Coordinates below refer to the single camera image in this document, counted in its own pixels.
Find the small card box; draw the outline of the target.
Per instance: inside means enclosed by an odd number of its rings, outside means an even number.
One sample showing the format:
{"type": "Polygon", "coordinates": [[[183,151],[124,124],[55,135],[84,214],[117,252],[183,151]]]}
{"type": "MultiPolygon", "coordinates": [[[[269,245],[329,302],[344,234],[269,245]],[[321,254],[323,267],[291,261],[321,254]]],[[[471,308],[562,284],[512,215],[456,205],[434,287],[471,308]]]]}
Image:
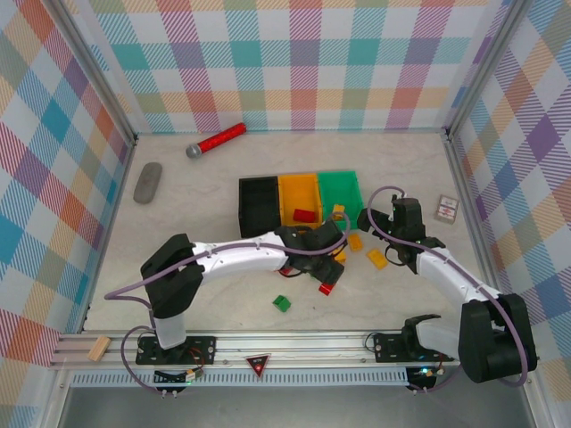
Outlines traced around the small card box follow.
{"type": "Polygon", "coordinates": [[[454,224],[459,213],[459,200],[441,194],[438,199],[434,218],[447,224],[454,224]]]}

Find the yellow plastic bin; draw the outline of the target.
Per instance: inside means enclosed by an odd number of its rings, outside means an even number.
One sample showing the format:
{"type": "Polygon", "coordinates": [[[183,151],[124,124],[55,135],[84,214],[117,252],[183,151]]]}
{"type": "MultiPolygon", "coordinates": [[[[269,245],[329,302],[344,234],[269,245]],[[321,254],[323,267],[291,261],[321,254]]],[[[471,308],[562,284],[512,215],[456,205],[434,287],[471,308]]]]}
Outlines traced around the yellow plastic bin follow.
{"type": "Polygon", "coordinates": [[[323,220],[323,207],[316,173],[290,174],[277,177],[279,209],[283,226],[308,226],[316,228],[323,220]],[[295,209],[312,210],[317,214],[314,223],[293,221],[295,209]]]}

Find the green plastic bin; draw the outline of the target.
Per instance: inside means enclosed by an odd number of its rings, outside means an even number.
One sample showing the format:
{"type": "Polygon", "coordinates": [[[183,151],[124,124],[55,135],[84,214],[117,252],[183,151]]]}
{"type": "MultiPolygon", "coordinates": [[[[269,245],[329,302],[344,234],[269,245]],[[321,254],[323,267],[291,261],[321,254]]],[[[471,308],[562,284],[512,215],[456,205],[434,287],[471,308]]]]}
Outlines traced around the green plastic bin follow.
{"type": "Polygon", "coordinates": [[[317,174],[323,207],[323,218],[327,219],[335,205],[344,206],[344,212],[351,223],[351,230],[357,229],[357,220],[364,208],[359,180],[356,172],[323,171],[317,174]]]}

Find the black plastic bin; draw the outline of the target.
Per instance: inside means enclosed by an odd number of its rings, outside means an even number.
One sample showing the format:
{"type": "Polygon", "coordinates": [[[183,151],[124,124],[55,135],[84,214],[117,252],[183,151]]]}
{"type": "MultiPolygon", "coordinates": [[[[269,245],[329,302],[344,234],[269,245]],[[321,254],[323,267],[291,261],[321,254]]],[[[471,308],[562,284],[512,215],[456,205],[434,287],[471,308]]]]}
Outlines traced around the black plastic bin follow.
{"type": "Polygon", "coordinates": [[[273,232],[281,225],[277,176],[240,178],[238,221],[242,238],[273,232]]]}

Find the red toy microphone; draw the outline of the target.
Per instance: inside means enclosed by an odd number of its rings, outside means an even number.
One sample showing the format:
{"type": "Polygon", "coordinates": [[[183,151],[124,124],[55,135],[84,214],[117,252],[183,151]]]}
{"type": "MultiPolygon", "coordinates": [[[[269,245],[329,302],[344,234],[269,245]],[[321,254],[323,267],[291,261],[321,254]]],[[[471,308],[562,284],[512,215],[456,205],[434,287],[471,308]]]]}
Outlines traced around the red toy microphone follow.
{"type": "Polygon", "coordinates": [[[225,129],[218,134],[208,137],[199,143],[190,144],[186,148],[186,156],[189,159],[197,159],[203,154],[243,135],[246,133],[246,125],[241,122],[231,128],[225,129]]]}

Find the red black triangle sign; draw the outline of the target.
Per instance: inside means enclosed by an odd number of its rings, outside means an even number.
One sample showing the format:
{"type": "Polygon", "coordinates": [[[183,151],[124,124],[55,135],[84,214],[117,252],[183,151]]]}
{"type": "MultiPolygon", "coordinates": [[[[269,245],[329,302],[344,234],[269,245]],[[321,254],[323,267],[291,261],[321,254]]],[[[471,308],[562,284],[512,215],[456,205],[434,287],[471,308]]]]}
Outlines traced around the red black triangle sign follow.
{"type": "Polygon", "coordinates": [[[248,366],[253,370],[258,378],[262,378],[264,371],[267,367],[271,355],[262,354],[257,356],[250,356],[245,359],[248,366]]]}

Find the grey oval stone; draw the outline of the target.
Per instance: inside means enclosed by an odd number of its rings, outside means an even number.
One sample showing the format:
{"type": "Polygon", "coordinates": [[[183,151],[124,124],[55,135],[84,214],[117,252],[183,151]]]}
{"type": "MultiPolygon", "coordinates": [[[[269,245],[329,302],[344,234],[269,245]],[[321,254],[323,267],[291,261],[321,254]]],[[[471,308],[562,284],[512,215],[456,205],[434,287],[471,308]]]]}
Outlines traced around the grey oval stone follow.
{"type": "Polygon", "coordinates": [[[146,163],[137,179],[133,200],[138,204],[150,203],[161,181],[162,165],[159,162],[146,163]]]}

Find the small wooden block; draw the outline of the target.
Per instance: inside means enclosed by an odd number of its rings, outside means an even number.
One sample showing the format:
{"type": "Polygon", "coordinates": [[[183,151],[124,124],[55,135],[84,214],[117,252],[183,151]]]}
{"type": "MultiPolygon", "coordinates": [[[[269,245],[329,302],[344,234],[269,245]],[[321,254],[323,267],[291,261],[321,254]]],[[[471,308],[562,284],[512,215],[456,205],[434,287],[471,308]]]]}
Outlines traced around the small wooden block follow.
{"type": "Polygon", "coordinates": [[[99,362],[109,348],[111,341],[112,340],[107,336],[99,336],[87,353],[87,359],[93,362],[99,362]]]}

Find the aluminium side rail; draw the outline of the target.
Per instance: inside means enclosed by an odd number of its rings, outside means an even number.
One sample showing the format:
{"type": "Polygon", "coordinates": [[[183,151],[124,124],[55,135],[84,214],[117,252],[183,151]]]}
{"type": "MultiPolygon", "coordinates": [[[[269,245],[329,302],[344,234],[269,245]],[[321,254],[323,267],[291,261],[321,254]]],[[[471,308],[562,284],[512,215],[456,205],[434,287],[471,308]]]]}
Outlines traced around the aluminium side rail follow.
{"type": "Polygon", "coordinates": [[[106,223],[106,228],[103,230],[103,238],[101,248],[97,253],[95,270],[82,297],[79,306],[79,317],[73,327],[73,333],[85,332],[86,323],[91,315],[92,307],[97,305],[100,300],[103,300],[104,291],[108,288],[108,285],[105,284],[105,269],[108,268],[109,265],[112,238],[117,224],[117,217],[120,213],[121,203],[129,181],[137,147],[140,143],[140,136],[140,134],[134,134],[133,139],[128,144],[125,163],[120,169],[116,190],[112,197],[110,216],[106,223]]]}
{"type": "Polygon", "coordinates": [[[468,178],[461,166],[459,153],[454,145],[453,138],[449,136],[446,129],[442,130],[441,138],[452,179],[459,195],[460,210],[468,228],[468,235],[475,252],[477,265],[483,279],[491,287],[498,289],[500,287],[498,272],[485,240],[484,229],[479,218],[476,203],[470,192],[468,178]]]}

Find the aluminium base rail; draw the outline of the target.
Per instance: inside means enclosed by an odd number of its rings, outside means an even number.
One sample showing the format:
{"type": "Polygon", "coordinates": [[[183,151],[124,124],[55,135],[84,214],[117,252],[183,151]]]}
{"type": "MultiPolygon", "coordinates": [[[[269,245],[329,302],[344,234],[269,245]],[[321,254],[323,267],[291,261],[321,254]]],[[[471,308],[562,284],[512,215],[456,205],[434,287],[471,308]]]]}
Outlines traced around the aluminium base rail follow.
{"type": "MultiPolygon", "coordinates": [[[[119,369],[123,367],[120,344],[123,331],[95,331],[65,334],[56,346],[49,367],[63,369],[119,369]],[[87,353],[99,336],[112,341],[99,362],[87,359],[87,353]]],[[[216,353],[211,369],[247,368],[247,357],[270,354],[268,367],[342,368],[376,366],[374,354],[367,351],[362,331],[197,331],[197,335],[216,338],[216,353]]]]}

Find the aluminium corner post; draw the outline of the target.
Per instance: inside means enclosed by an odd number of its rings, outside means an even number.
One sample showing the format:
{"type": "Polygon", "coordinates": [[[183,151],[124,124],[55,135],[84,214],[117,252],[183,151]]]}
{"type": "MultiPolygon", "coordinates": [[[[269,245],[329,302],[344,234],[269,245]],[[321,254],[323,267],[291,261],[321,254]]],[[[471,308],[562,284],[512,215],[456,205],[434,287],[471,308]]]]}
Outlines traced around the aluminium corner post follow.
{"type": "Polygon", "coordinates": [[[447,140],[452,140],[468,119],[533,2],[489,0],[451,85],[444,117],[437,120],[447,140]]]}
{"type": "Polygon", "coordinates": [[[137,134],[130,125],[126,113],[120,106],[119,100],[113,93],[89,44],[83,38],[65,3],[63,0],[42,0],[42,3],[50,13],[58,29],[62,32],[70,49],[77,57],[79,66],[85,72],[87,79],[100,96],[104,107],[109,112],[121,135],[125,138],[130,147],[135,146],[137,143],[137,134]]]}

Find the grey metal base plate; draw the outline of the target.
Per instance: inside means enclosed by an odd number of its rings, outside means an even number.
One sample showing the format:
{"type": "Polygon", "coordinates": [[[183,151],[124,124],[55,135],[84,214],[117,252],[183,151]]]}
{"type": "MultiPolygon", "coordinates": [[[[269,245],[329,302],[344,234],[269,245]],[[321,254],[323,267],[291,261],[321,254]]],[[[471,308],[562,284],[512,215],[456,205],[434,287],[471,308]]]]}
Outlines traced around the grey metal base plate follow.
{"type": "Polygon", "coordinates": [[[432,394],[402,387],[206,387],[178,399],[73,388],[58,428],[535,428],[524,394],[460,377],[432,394]]]}

